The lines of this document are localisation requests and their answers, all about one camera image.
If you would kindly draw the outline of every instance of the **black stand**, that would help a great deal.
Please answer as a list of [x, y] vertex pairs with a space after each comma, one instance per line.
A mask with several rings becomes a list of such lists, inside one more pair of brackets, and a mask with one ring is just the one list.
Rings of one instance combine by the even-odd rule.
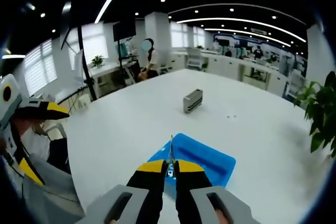
[[83, 70], [84, 70], [85, 77], [86, 77], [86, 83], [87, 83], [87, 85], [89, 87], [92, 99], [95, 101], [95, 100], [97, 100], [97, 96], [96, 96], [96, 93], [95, 93], [95, 91], [93, 89], [93, 80], [90, 77], [88, 66], [86, 65], [86, 59], [85, 59], [85, 55], [84, 55], [84, 46], [83, 46], [83, 35], [82, 35], [82, 28], [81, 28], [81, 26], [77, 26], [77, 33], [78, 33], [79, 49], [83, 50], [83, 61], [82, 61], [82, 63], [83, 63]]
[[121, 52], [120, 52], [120, 40], [118, 39], [118, 54], [119, 54], [119, 64], [120, 64], [120, 72], [122, 77], [122, 84], [124, 85], [124, 88], [126, 88], [126, 82], [124, 78], [124, 73], [122, 69], [122, 59], [121, 59]]

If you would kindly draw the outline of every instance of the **silver metal block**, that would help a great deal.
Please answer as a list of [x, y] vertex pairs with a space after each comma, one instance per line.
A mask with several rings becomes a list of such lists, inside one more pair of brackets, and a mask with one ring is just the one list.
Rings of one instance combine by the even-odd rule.
[[183, 111], [190, 113], [202, 104], [203, 91], [196, 89], [185, 98], [183, 98]]

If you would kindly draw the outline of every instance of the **gray gripper housing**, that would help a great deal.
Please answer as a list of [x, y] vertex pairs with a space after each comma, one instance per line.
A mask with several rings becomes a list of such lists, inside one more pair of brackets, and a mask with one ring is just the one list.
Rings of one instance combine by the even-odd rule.
[[203, 100], [203, 91], [200, 89], [194, 90], [192, 93], [183, 98], [183, 110], [185, 113], [190, 113], [201, 105]]
[[[232, 193], [220, 186], [190, 191], [203, 224], [219, 224], [214, 205], [228, 222], [234, 224], [260, 224], [253, 219], [251, 209]], [[135, 224], [148, 190], [118, 185], [96, 199], [87, 209], [86, 216], [77, 224], [105, 224], [118, 220], [118, 224]]]

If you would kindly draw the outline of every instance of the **person in dark shirt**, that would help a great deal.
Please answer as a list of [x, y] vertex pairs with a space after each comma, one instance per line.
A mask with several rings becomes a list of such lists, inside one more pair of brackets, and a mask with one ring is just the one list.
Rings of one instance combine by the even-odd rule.
[[260, 46], [257, 46], [257, 49], [254, 50], [253, 54], [254, 54], [254, 59], [261, 59], [261, 57], [264, 55]]
[[224, 54], [225, 56], [232, 57], [232, 52], [229, 48], [226, 49], [226, 52]]

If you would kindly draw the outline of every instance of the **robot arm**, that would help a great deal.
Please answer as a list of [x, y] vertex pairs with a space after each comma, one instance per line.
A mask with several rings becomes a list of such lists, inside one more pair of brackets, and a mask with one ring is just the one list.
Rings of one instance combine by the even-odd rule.
[[56, 120], [67, 118], [69, 116], [67, 110], [53, 102], [24, 97], [12, 74], [0, 80], [0, 92], [0, 132], [6, 142], [6, 156], [9, 159], [7, 161], [17, 162], [27, 176], [43, 185], [43, 179], [38, 175], [23, 150], [19, 133], [11, 119], [17, 117], [27, 120]]

